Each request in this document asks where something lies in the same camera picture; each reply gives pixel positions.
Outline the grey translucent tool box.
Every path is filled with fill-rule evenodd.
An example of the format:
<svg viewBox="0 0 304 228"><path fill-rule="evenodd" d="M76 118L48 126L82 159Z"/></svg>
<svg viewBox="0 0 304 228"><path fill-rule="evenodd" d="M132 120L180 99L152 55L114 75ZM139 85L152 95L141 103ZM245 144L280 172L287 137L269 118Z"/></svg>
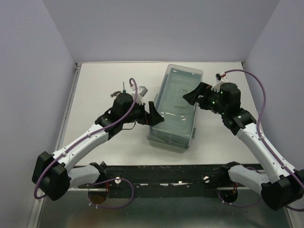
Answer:
<svg viewBox="0 0 304 228"><path fill-rule="evenodd" d="M202 81L203 71L170 64L167 67L155 108L164 122L151 126L147 139L153 146L184 151L189 148L196 119L196 105L187 103L183 96L193 91Z"/></svg>

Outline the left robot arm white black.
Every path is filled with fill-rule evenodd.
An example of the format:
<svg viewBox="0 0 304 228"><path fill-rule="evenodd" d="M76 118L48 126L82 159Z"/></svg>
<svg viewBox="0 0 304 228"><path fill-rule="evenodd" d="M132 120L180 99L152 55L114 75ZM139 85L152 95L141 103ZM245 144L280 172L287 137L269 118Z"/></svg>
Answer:
<svg viewBox="0 0 304 228"><path fill-rule="evenodd" d="M35 184L34 198L41 199L38 190L44 192L44 197L55 201L69 188L78 185L89 183L96 188L102 187L105 183L105 170L101 165L91 163L79 170L75 165L93 149L117 135L124 124L155 126L164 122L152 101L148 103L147 112L145 104L138 101L138 98L138 94L120 93L114 99L112 107L99 116L84 134L60 150L42 152L37 158L32 176Z"/></svg>

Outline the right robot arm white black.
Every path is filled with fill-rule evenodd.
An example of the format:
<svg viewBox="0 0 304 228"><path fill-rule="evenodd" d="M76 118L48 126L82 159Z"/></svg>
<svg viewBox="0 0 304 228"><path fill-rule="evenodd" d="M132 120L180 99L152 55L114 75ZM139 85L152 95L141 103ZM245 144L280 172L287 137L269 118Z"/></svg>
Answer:
<svg viewBox="0 0 304 228"><path fill-rule="evenodd" d="M288 163L257 131L257 121L241 108L241 91L234 83L222 83L218 89L201 82L183 95L190 105L221 115L223 124L252 152L265 173L259 174L237 162L222 166L218 180L224 186L236 182L258 193L272 210L279 210L304 196L304 171Z"/></svg>

